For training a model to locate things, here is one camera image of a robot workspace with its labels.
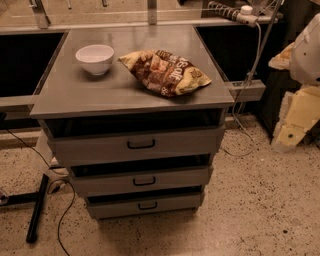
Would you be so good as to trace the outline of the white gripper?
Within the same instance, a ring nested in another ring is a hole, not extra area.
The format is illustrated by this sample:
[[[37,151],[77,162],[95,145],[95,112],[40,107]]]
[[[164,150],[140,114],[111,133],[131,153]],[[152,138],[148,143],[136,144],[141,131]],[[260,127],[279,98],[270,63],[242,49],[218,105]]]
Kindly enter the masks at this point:
[[[286,92],[271,146],[276,152],[292,151],[320,120],[320,87],[303,85],[297,92]]]

